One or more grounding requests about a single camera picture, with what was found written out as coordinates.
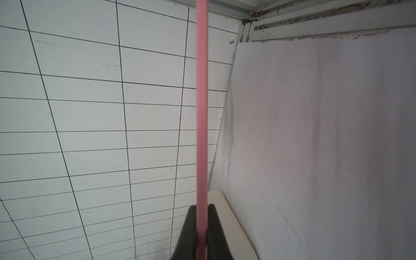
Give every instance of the pink stick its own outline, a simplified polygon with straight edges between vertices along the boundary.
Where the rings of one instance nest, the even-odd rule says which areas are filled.
[[[197,260],[206,260],[208,227],[208,0],[196,3],[196,230]]]

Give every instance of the black grid line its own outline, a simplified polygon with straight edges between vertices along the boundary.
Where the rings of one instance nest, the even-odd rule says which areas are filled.
[[[27,31],[29,32],[29,37],[30,37],[30,41],[31,41],[31,43],[32,43],[33,53],[34,53],[34,55],[35,55],[35,59],[36,59],[36,63],[37,63],[37,67],[38,67],[38,69],[39,69],[39,74],[40,74],[40,78],[41,78],[41,80],[42,80],[43,89],[44,89],[44,91],[45,91],[45,96],[46,96],[46,99],[48,99],[48,94],[47,94],[47,92],[46,92],[45,82],[43,81],[42,71],[41,71],[41,69],[40,69],[39,61],[38,61],[38,59],[37,59],[36,50],[35,50],[35,45],[33,44],[32,34],[30,33],[29,24],[28,24],[28,22],[27,22],[26,13],[25,13],[25,9],[24,9],[24,7],[23,7],[22,0],[20,0],[20,5],[22,6],[23,16],[25,17],[25,22],[26,22],[26,26],[27,26]],[[81,218],[81,213],[79,212],[79,207],[78,207],[78,203],[77,203],[77,198],[75,197],[74,188],[72,187],[71,178],[69,177],[69,171],[68,171],[67,163],[66,163],[66,161],[65,161],[64,152],[62,151],[61,141],[59,140],[59,135],[58,135],[58,131],[57,131],[57,128],[56,128],[55,119],[54,119],[54,117],[53,117],[52,108],[51,108],[51,105],[50,105],[49,100],[48,100],[48,105],[49,105],[49,110],[50,110],[50,112],[51,112],[52,121],[53,121],[53,124],[54,124],[54,127],[55,127],[56,136],[57,136],[57,138],[58,138],[59,147],[61,148],[62,158],[63,158],[63,160],[64,160],[65,168],[66,168],[66,170],[67,170],[69,183],[71,184],[71,189],[72,189],[72,193],[73,193],[73,195],[74,195],[75,204],[77,205],[79,218],[80,218],[80,220],[81,220],[82,227],[84,228],[84,224],[83,224],[83,222],[82,222],[82,218]],[[87,234],[85,233],[85,228],[84,228],[84,234],[85,234],[85,238],[86,238],[86,240],[87,240],[87,244],[88,244],[89,252],[91,253],[91,258],[93,258],[93,257],[92,257],[92,252],[91,252],[91,248],[89,247],[88,237],[87,237]]]
[[[160,210],[160,211],[145,213],[145,214],[141,214],[141,215],[148,215],[148,214],[152,214],[152,213],[156,213],[156,212],[162,212],[162,211],[168,211],[168,210]],[[118,219],[104,221],[104,222],[111,222],[111,221],[116,221],[116,220],[125,219],[125,218],[118,218]],[[89,225],[96,225],[96,224],[101,224],[101,223],[104,223],[104,222],[99,222],[99,223],[94,223],[94,224],[89,224]],[[129,228],[129,227],[132,227],[132,226],[133,225],[129,225],[129,226],[126,226],[126,227],[110,229],[110,230],[106,230],[106,231],[102,231],[102,232],[97,232],[97,233],[93,233],[93,234],[89,234],[89,235],[101,234],[101,233],[105,233],[105,232],[109,232],[109,231],[113,231],[113,230],[118,230],[118,229],[123,229],[123,228]],[[82,226],[75,227],[75,228],[67,228],[67,229],[62,229],[62,230],[57,230],[57,231],[52,231],[52,232],[47,232],[47,233],[42,233],[42,234],[37,234],[37,235],[29,235],[29,236],[25,236],[25,237],[22,237],[22,238],[30,238],[30,237],[35,237],[35,236],[39,236],[39,235],[46,235],[46,234],[51,234],[51,233],[56,233],[56,232],[61,232],[61,231],[66,231],[66,230],[71,230],[71,229],[76,229],[76,228],[82,228]],[[167,232],[167,231],[171,231],[171,229],[164,230],[164,231],[159,231],[159,232],[151,233],[151,234],[147,234],[147,235],[154,235],[154,234],[159,234],[159,233],[163,233],[163,232]],[[135,237],[135,238],[141,238],[141,237],[145,237],[147,235],[141,235],[141,236],[138,236],[138,237]],[[20,239],[20,238],[7,239],[7,240],[2,240],[0,242],[12,241],[12,240],[17,240],[17,239]]]
[[[117,36],[119,39],[119,55],[120,55],[120,75],[121,75],[121,91],[123,93],[123,112],[124,112],[124,127],[126,129],[126,148],[127,148],[127,167],[129,170],[129,187],[130,187],[130,201],[131,201],[131,221],[133,223],[133,237],[134,235],[134,218],[133,218],[133,198],[131,196],[131,179],[130,179],[130,162],[129,162],[129,143],[127,141],[127,123],[126,123],[126,104],[124,103],[124,86],[123,86],[123,69],[121,65],[121,47],[120,47],[120,28],[119,28],[119,12],[117,9],[117,0],[116,0],[116,15],[117,15]],[[136,253],[136,240],[134,240],[134,255]]]
[[[196,177],[196,175],[186,176],[186,177],[176,177],[176,179],[185,179],[185,178],[192,178],[192,177]],[[93,191],[93,190],[106,189],[106,188],[114,188],[114,187],[121,187],[121,186],[127,186],[127,185],[151,183],[151,182],[158,182],[158,181],[171,181],[171,180],[175,180],[175,178],[163,179],[163,180],[155,180],[155,181],[143,181],[143,182],[136,182],[136,183],[129,183],[129,184],[120,184],[120,185],[106,186],[106,187],[99,187],[99,188],[91,188],[91,189],[79,190],[79,191],[74,191],[74,192]],[[65,191],[65,192],[51,193],[51,194],[42,194],[42,195],[35,195],[35,196],[21,197],[21,198],[8,198],[8,199],[4,199],[3,201],[13,201],[13,200],[19,200],[19,199],[25,199],[25,198],[37,198],[37,197],[45,197],[45,196],[54,196],[54,195],[66,194],[66,193],[72,193],[72,191]],[[45,215],[31,217],[31,218],[44,217],[44,216]]]
[[[35,99],[35,98],[27,98],[27,97],[0,97],[0,99],[31,99],[31,100],[47,100],[47,99]],[[171,104],[151,104],[151,103],[130,103],[130,102],[111,102],[111,101],[91,101],[91,100],[69,100],[69,99],[49,99],[51,101],[68,101],[68,102],[90,102],[90,103],[109,103],[109,104],[133,104],[133,105],[152,105],[152,106],[181,106],[181,105],[171,105]],[[209,106],[213,108],[223,108],[221,106]]]
[[[169,166],[159,166],[159,167],[130,169],[130,170],[131,171],[138,171],[138,170],[147,170],[147,169],[156,169],[156,168],[167,168],[167,167],[186,166],[186,165],[196,165],[196,164],[195,163],[191,163],[191,164],[169,165]],[[71,175],[71,177],[73,177],[73,176],[85,176],[85,175],[102,174],[102,173],[115,173],[115,172],[121,172],[121,171],[106,171],[106,172],[100,172],[100,173],[86,173],[86,174],[79,174],[79,175]],[[47,178],[29,179],[29,180],[18,180],[18,181],[3,181],[3,182],[0,182],[0,183],[21,182],[21,181],[38,181],[38,180],[57,179],[57,178],[66,178],[66,177],[68,177],[68,176],[47,177]]]
[[[196,144],[183,144],[179,145],[180,147],[183,146],[196,146]],[[64,153],[76,153],[76,152],[91,152],[91,151],[110,151],[110,150],[127,150],[128,149],[145,149],[145,148],[166,148],[166,147],[177,147],[177,145],[169,145],[169,146],[146,146],[146,147],[131,147],[131,148],[111,148],[111,149],[95,149],[95,150],[78,150],[78,151],[63,151]],[[0,154],[0,156],[6,155],[25,155],[25,154],[57,154],[61,153],[61,151],[56,152],[38,152],[38,153],[21,153],[21,154]]]
[[[162,129],[162,130],[127,130],[127,132],[140,132],[140,131],[179,131],[179,129]],[[196,131],[196,129],[183,129],[181,131]],[[54,133],[55,131],[21,131],[21,132],[0,132],[0,134],[7,133]],[[125,130],[87,130],[87,131],[58,131],[58,133],[78,133],[78,132],[125,132]]]
[[[5,27],[5,28],[14,29],[14,30],[21,30],[21,31],[28,32],[27,30],[17,29],[17,28],[12,28],[12,27]],[[79,39],[79,38],[73,38],[73,37],[63,36],[63,35],[55,35],[55,34],[50,34],[50,33],[45,33],[45,32],[36,32],[36,31],[30,31],[30,32],[44,34],[44,35],[51,35],[51,36],[56,36],[56,37],[62,37],[62,38],[68,38],[68,39],[73,39],[73,40],[79,40],[79,41],[84,41],[84,42],[94,42],[94,43],[99,43],[99,44],[105,44],[105,45],[115,46],[115,47],[119,46],[119,45],[115,45],[115,44],[111,44],[111,43],[96,42],[96,41],[91,41],[91,40],[85,40],[85,39]],[[157,52],[157,51],[152,51],[152,50],[145,50],[145,49],[139,49],[139,48],[134,48],[134,47],[127,47],[127,46],[120,46],[120,47],[122,47],[122,48],[128,48],[128,49],[134,49],[134,50],[141,50],[141,51],[145,51],[145,52],[154,52],[154,53],[160,53],[160,54],[165,54],[165,55],[171,55],[171,56],[177,56],[177,57],[186,57],[186,58],[196,59],[196,58],[193,58],[193,57],[187,57],[186,55],[177,55],[177,54],[171,54],[171,53],[166,53],[166,52]],[[208,60],[208,61],[231,65],[231,64],[225,63],[225,62],[217,62],[217,61],[213,61],[213,60]]]
[[[186,46],[188,44],[188,26],[189,26],[189,8],[188,8],[188,18],[187,18],[187,22],[186,22],[185,54],[186,54]],[[186,57],[183,59],[181,112],[179,114],[178,151],[177,151],[177,154],[176,154],[176,172],[175,172],[175,188],[173,190],[173,208],[175,208],[176,177],[178,175],[178,160],[179,160],[179,141],[181,140],[181,117],[182,117],[182,102],[183,102],[183,84],[185,83],[185,64],[186,64]],[[171,242],[170,243],[172,243],[173,213],[174,212],[172,212],[172,227],[171,227]]]
[[[18,74],[28,74],[28,75],[40,75],[38,73],[26,73],[26,72],[16,72],[16,71],[8,71],[8,70],[0,70],[0,72],[18,73]],[[48,75],[48,74],[42,74],[42,76],[44,76],[44,77],[46,76],[46,77],[68,78],[68,79],[97,80],[97,81],[106,81],[106,82],[117,82],[117,83],[121,83],[121,81],[117,81],[117,80],[107,80],[107,79],[88,79],[88,78],[70,77],[70,76],[58,76],[58,75]],[[137,84],[137,85],[158,86],[158,87],[173,87],[173,88],[183,88],[183,89],[196,89],[196,88],[190,88],[190,87],[177,87],[177,86],[157,85],[157,84],[139,83],[139,82],[126,82],[126,81],[123,81],[123,83]],[[217,90],[217,89],[209,89],[209,91],[227,92],[226,90]]]
[[[33,256],[32,251],[31,251],[31,250],[30,250],[30,248],[27,246],[26,240],[24,239],[24,237],[23,237],[23,236],[22,236],[22,234],[20,233],[20,230],[17,228],[15,221],[13,220],[12,216],[10,216],[10,213],[9,213],[9,211],[7,210],[7,208],[6,208],[6,206],[4,205],[3,201],[1,200],[1,198],[0,198],[0,201],[1,201],[1,203],[3,204],[3,207],[4,207],[4,209],[6,210],[7,214],[9,215],[9,218],[12,220],[13,225],[15,225],[16,230],[19,232],[20,237],[22,238],[23,242],[25,243],[25,245],[26,245],[27,249],[29,250],[30,254],[32,255],[33,259],[35,259],[35,260],[36,260],[36,258]]]

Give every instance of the white panel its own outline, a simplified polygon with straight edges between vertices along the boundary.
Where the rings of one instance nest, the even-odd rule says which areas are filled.
[[[150,235],[156,232],[169,230],[172,227],[172,219],[158,220],[145,224],[134,225],[135,236]]]
[[[196,22],[196,9],[190,8],[189,9],[189,21],[190,22]],[[239,19],[226,17],[220,14],[208,13],[208,26],[218,28],[221,30],[229,31],[238,33],[238,27],[243,22]]]
[[[176,166],[160,167],[143,170],[130,170],[131,183],[142,183],[149,181],[162,181],[174,179],[176,175]]]
[[[74,194],[64,193],[3,201],[12,219],[33,218],[77,210]]]
[[[161,0],[121,0],[121,4],[134,6],[150,12],[156,12],[163,15],[168,15],[176,18],[186,20],[188,18],[188,7],[173,3],[170,1]]]
[[[121,82],[43,76],[49,99],[123,103]]]
[[[184,216],[184,215],[188,214],[188,210],[189,210],[189,207],[175,208],[173,210],[173,216],[174,217]]]
[[[130,201],[129,186],[75,192],[78,208],[86,209]]]
[[[186,21],[124,5],[118,12],[121,46],[185,56]]]
[[[136,252],[138,255],[151,254],[159,250],[164,250],[170,248],[171,239],[164,239],[161,241],[152,242],[146,245],[141,245],[136,247]]]
[[[208,59],[214,62],[231,64],[237,35],[215,28],[208,28]],[[188,25],[186,56],[196,58],[196,24]]]
[[[177,147],[129,149],[131,169],[144,169],[176,165]]]
[[[181,178],[176,180],[175,193],[185,193],[196,191],[196,176],[189,178]]]
[[[96,256],[116,252],[116,251],[119,251],[119,250],[123,250],[123,249],[126,249],[126,248],[133,248],[133,250],[134,250],[134,238],[131,238],[131,239],[125,240],[125,241],[112,243],[110,245],[104,245],[104,246],[100,246],[100,247],[96,247],[96,248],[91,248],[91,251],[92,251],[92,256],[96,257]]]
[[[220,129],[223,109],[208,108],[208,129]],[[184,106],[181,114],[181,130],[196,130],[196,107]]]
[[[172,230],[172,236],[177,236],[177,235],[180,235],[181,234],[181,231],[182,231],[182,228],[174,228],[173,230]]]
[[[0,233],[3,240],[21,238],[19,231],[16,229],[12,221],[0,223]]]
[[[39,73],[29,32],[0,27],[0,39],[0,70]]]
[[[171,247],[175,247],[176,246],[176,244],[178,243],[178,239],[179,239],[179,236],[172,237]]]
[[[173,196],[133,201],[133,215],[143,215],[173,208]]]
[[[0,204],[0,222],[10,221],[12,220],[7,213],[6,209],[3,206],[3,203]]]
[[[80,210],[84,226],[119,218],[131,218],[131,202]]]
[[[82,227],[78,211],[15,220],[15,223],[23,237]]]
[[[231,65],[208,62],[208,89],[227,91],[230,73]],[[183,87],[196,89],[196,59],[194,58],[186,58]]]
[[[1,99],[1,132],[55,131],[46,100]]]
[[[71,176],[71,182],[74,191],[128,185],[129,171]]]
[[[208,145],[208,162],[214,161],[216,144]],[[196,163],[196,145],[180,146],[178,151],[178,165]]]
[[[158,250],[150,254],[138,255],[136,259],[137,260],[152,260],[152,259],[169,260],[169,251],[170,251],[169,248],[166,250]]]
[[[208,163],[208,174],[211,173],[213,163]],[[185,178],[185,177],[192,177],[196,176],[196,164],[190,164],[190,165],[179,165],[178,171],[176,174],[177,178]]]
[[[24,249],[24,248],[27,248],[27,246],[22,238],[0,242],[0,254],[4,252],[9,252],[9,251],[19,250],[19,249]]]
[[[0,154],[60,152],[56,132],[0,133]]]
[[[119,242],[130,238],[134,238],[133,227],[120,228],[104,233],[89,235],[88,241],[89,246],[91,248],[95,248],[98,246],[107,245],[110,243]]]
[[[3,0],[0,9],[0,25],[27,30],[19,0]]]
[[[183,57],[122,47],[121,63],[123,81],[182,87]]]
[[[49,245],[42,245],[30,249],[36,259],[49,259],[81,250],[89,251],[87,239],[85,236],[82,238],[71,239]]]
[[[85,233],[87,235],[94,235],[98,233],[106,233],[111,230],[121,229],[121,228],[132,228],[133,222],[131,217],[107,221],[104,223],[93,224],[85,226]]]
[[[180,106],[125,104],[127,130],[177,130]]]
[[[162,197],[173,195],[174,192],[175,180],[140,183],[131,186],[131,199],[136,201],[154,197]]]
[[[89,249],[83,250],[80,252],[75,252],[69,255],[61,255],[56,258],[53,258],[53,260],[74,260],[74,259],[90,260],[92,258],[91,258],[91,253]]]
[[[156,221],[156,220],[163,220],[163,219],[168,219],[168,218],[172,218],[172,213],[173,210],[164,210],[164,211],[159,211],[159,212],[155,212],[155,213],[149,213],[149,214],[145,214],[145,215],[140,215],[140,216],[135,216],[133,217],[134,220],[134,224],[138,225],[138,224],[143,224],[143,223],[148,223],[148,222],[152,222],[152,221]]]
[[[220,130],[208,130],[208,144],[216,144]],[[181,130],[179,145],[196,145],[196,130]]]
[[[175,195],[175,208],[190,206],[196,204],[196,191],[176,194]]]
[[[226,92],[208,90],[208,106],[224,107]],[[183,89],[182,106],[196,106],[196,89]]]
[[[121,80],[118,46],[31,34],[42,74]]]
[[[58,131],[126,130],[123,104],[50,101]]]
[[[0,181],[68,176],[62,153],[0,156]]]
[[[124,102],[138,104],[181,105],[182,89],[124,83]]]
[[[147,243],[151,243],[151,242],[155,242],[155,241],[159,241],[159,240],[167,239],[167,238],[169,239],[171,238],[170,228],[167,231],[136,237],[135,241],[136,241],[136,246],[139,246],[139,245],[145,245]]]
[[[17,250],[1,254],[5,260],[34,260],[29,249]]]
[[[114,3],[100,0],[22,0],[22,3],[31,31],[110,44],[119,42]]]
[[[121,251],[113,252],[106,255],[96,256],[96,260],[113,260],[113,259],[133,259],[135,258],[134,248],[127,248]]]
[[[81,227],[79,228],[72,228],[68,230],[43,234],[43,235],[36,235],[32,237],[25,238],[27,245],[31,247],[42,246],[45,244],[56,243],[60,241],[64,241],[67,239],[75,239],[75,238],[82,238],[85,237],[84,229]]]
[[[46,99],[40,75],[0,72],[0,82],[0,97]]]
[[[128,131],[129,148],[178,146],[178,132],[174,131]]]
[[[125,131],[59,132],[58,135],[64,152],[126,148]]]
[[[65,152],[69,175],[127,171],[127,150]]]
[[[0,198],[2,200],[64,192],[72,193],[68,177],[0,183]]]

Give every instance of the stained wall surface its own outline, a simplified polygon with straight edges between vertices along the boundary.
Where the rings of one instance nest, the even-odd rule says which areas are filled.
[[[242,43],[210,184],[259,259],[415,259],[416,29]]]

